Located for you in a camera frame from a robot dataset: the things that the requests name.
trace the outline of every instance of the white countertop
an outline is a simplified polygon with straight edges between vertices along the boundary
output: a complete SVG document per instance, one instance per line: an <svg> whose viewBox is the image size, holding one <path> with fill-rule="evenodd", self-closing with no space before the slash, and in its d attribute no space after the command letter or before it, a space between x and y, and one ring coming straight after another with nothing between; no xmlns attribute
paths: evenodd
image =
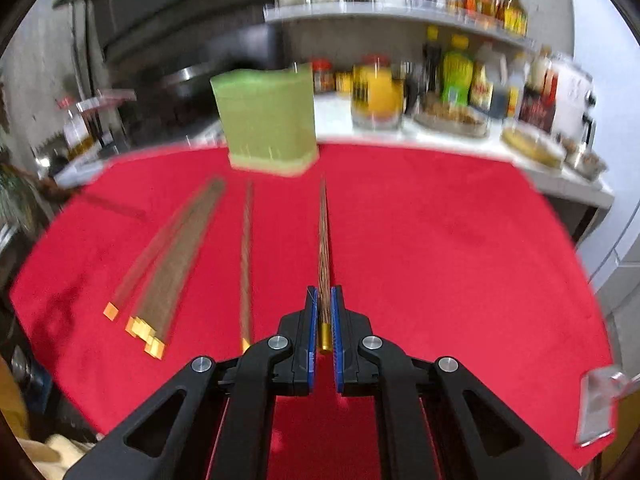
<svg viewBox="0 0 640 480"><path fill-rule="evenodd" d="M397 132L372 132L353 126L350 100L337 94L316 96L315 112L318 142L425 148L504 160L522 170L540 193L603 208L613 204L613 192L602 178L588 182L567 168L552 170L525 158L500 140L502 127L497 122L485 139L439 134L411 119L405 119Z"/></svg>

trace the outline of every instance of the bowl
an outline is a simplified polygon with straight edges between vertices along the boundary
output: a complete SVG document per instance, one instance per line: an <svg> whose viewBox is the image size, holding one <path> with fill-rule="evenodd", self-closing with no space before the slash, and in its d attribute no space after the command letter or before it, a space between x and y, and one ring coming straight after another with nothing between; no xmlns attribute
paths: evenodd
<svg viewBox="0 0 640 480"><path fill-rule="evenodd" d="M564 163L589 182L594 182L607 171L606 163L586 144L580 144L569 152Z"/></svg>
<svg viewBox="0 0 640 480"><path fill-rule="evenodd" d="M530 160L559 170L566 157L564 148L548 134L521 121L504 121L502 142Z"/></svg>

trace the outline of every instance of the label on bottle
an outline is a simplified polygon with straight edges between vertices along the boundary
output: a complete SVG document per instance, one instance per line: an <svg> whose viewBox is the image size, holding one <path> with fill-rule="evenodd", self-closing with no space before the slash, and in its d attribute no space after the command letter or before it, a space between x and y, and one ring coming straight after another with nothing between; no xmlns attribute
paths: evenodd
<svg viewBox="0 0 640 480"><path fill-rule="evenodd" d="M494 94L494 84L486 80L484 66L480 69L476 68L474 80L471 83L471 93L469 101L471 105L483 112L489 111L491 107L491 98Z"/></svg>
<svg viewBox="0 0 640 480"><path fill-rule="evenodd" d="M509 87L509 107L507 108L507 117L516 116L516 108L518 107L518 98L520 97L520 89L517 86Z"/></svg>
<svg viewBox="0 0 640 480"><path fill-rule="evenodd" d="M527 17L518 9L504 9L504 28L521 36L527 35Z"/></svg>

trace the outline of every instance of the jar with red lid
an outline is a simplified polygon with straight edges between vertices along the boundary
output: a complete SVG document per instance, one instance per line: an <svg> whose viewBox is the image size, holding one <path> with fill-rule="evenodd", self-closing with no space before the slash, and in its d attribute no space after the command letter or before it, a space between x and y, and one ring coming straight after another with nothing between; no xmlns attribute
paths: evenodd
<svg viewBox="0 0 640 480"><path fill-rule="evenodd" d="M314 93L335 91L334 66L331 61L321 57L312 59L311 70L314 73Z"/></svg>

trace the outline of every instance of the cloth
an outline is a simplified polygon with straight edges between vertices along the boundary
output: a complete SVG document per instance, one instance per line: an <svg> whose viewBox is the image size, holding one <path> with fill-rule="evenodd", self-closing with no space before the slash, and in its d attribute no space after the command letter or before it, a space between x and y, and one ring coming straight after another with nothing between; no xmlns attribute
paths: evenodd
<svg viewBox="0 0 640 480"><path fill-rule="evenodd" d="M22 438L18 442L46 480L62 480L66 471L93 447L58 434L51 435L44 444Z"/></svg>
<svg viewBox="0 0 640 480"><path fill-rule="evenodd" d="M408 355L453 355L574 466L610 439L574 444L580 377L610 364L606 329L568 236L513 166L427 150L325 145L298 178L232 170L222 149L114 164L40 239L11 293L37 359L106 433L194 356L240 354L244 192L254 183L254 339L302 309L318 281L326 179L332 283L348 309ZM164 358L102 311L136 256L213 175L226 193L185 284ZM270 477L376 478L372 399L278 399ZM309 468L309 464L322 464Z"/></svg>

